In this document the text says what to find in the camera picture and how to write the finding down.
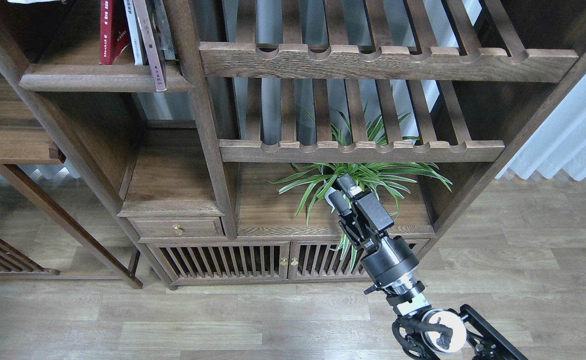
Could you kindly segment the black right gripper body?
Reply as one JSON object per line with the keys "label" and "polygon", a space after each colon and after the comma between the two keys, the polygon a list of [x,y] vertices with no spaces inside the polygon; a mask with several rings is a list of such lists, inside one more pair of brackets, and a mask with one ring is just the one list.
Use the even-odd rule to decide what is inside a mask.
{"label": "black right gripper body", "polygon": [[387,234],[394,221],[378,198],[366,191],[348,204],[352,214],[339,215],[339,225],[354,248],[364,252],[361,263],[374,282],[365,293],[418,295],[419,281],[412,271],[419,260],[400,235],[390,238]]}

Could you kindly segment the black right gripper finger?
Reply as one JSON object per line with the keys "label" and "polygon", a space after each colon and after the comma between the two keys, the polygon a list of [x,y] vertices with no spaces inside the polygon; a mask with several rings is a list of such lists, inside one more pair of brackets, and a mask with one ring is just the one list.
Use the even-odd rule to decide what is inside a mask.
{"label": "black right gripper finger", "polygon": [[350,205],[342,191],[335,191],[331,195],[331,201],[335,205],[335,209],[338,211],[340,216],[346,217],[352,214]]}
{"label": "black right gripper finger", "polygon": [[350,174],[343,174],[336,179],[336,184],[348,199],[357,199],[363,189],[358,186]]}

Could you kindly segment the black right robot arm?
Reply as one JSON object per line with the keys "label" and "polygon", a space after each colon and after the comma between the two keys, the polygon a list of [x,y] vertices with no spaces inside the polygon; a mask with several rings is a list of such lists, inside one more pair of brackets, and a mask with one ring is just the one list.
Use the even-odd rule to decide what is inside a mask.
{"label": "black right robot arm", "polygon": [[378,198],[363,191],[348,174],[336,182],[338,190],[329,192],[329,201],[338,210],[339,225],[352,246],[363,251],[361,262],[373,281],[366,293],[386,294],[396,313],[392,333],[410,358],[437,360],[469,344],[476,360],[524,359],[470,305],[459,311],[433,308],[423,294],[424,284],[412,274],[419,261],[402,237],[387,234],[394,222]]}

